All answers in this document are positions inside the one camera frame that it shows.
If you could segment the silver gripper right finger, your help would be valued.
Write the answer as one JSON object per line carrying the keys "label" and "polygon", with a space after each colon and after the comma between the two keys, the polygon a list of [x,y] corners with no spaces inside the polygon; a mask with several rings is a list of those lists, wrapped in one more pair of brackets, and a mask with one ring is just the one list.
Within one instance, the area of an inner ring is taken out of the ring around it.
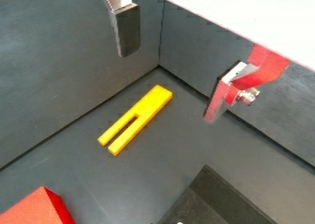
{"label": "silver gripper right finger", "polygon": [[260,94],[257,86],[278,79],[290,61],[254,44],[246,62],[238,61],[217,78],[204,120],[214,120],[237,101],[249,105]]}

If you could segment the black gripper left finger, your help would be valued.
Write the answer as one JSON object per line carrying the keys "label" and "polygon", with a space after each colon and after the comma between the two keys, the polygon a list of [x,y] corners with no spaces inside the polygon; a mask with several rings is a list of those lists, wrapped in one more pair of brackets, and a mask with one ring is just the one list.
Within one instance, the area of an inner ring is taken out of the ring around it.
{"label": "black gripper left finger", "polygon": [[102,0],[114,30],[117,55],[126,57],[139,47],[139,6],[133,0]]}

